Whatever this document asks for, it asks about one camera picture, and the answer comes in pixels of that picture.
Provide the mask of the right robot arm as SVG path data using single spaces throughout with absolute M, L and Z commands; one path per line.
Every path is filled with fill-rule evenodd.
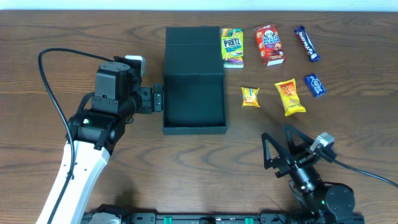
M 325 182 L 314 168 L 324 159 L 331 162 L 334 137 L 321 133 L 315 139 L 291 125 L 284 126 L 287 147 L 284 148 L 270 134 L 261 135 L 264 168 L 276 170 L 278 178 L 289 176 L 289 187 L 302 210 L 284 218 L 282 223 L 354 223 L 354 192 L 345 184 Z

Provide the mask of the blue Eclipse candy pack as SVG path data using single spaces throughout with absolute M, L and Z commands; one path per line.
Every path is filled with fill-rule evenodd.
M 308 86 L 308 89 L 314 98 L 319 98 L 326 94 L 325 87 L 314 73 L 305 76 L 304 82 Z

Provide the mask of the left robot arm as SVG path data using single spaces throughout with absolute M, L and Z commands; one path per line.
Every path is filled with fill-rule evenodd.
M 115 57 L 99 65 L 95 91 L 67 123 L 62 163 L 38 223 L 79 223 L 93 187 L 134 115 L 163 110 L 163 86 L 143 87 L 146 60 Z

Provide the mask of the large yellow snack packet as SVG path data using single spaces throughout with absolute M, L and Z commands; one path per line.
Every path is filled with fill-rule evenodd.
M 294 113 L 305 113 L 305 107 L 300 103 L 299 96 L 296 89 L 295 79 L 279 82 L 275 84 L 277 88 L 283 107 L 285 116 L 290 116 Z

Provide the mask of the small yellow snack packet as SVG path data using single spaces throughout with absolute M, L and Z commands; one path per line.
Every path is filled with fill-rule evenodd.
M 241 91 L 243 94 L 243 103 L 242 106 L 255 106 L 260 108 L 257 94 L 259 93 L 260 88 L 248 88 L 241 87 Z

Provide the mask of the blue Dairy Milk bar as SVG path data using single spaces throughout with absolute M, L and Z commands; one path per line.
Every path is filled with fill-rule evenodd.
M 304 26 L 300 26 L 294 30 L 296 36 L 301 41 L 306 54 L 308 55 L 308 59 L 310 62 L 316 62 L 320 60 L 320 55 L 318 55 L 317 51 L 315 50 L 311 40 L 304 28 Z

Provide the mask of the black gift box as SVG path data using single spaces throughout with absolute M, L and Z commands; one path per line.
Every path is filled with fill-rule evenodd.
M 168 27 L 165 34 L 163 133 L 226 133 L 220 28 Z

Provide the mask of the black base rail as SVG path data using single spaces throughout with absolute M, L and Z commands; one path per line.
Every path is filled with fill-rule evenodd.
M 278 224 L 278 223 L 332 223 L 326 218 L 301 219 L 282 213 L 260 215 L 176 215 L 154 213 L 130 213 L 116 215 L 109 212 L 87 213 L 81 224 L 125 223 L 125 224 Z

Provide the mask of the red Hello Panda box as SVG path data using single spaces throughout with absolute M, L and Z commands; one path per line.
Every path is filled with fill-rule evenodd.
M 264 65 L 278 65 L 285 62 L 285 53 L 275 24 L 255 28 L 254 36 Z

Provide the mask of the green Pretz snack box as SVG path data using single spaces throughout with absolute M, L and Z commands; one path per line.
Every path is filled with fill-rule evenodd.
M 221 53 L 224 68 L 244 67 L 244 30 L 242 28 L 221 29 Z

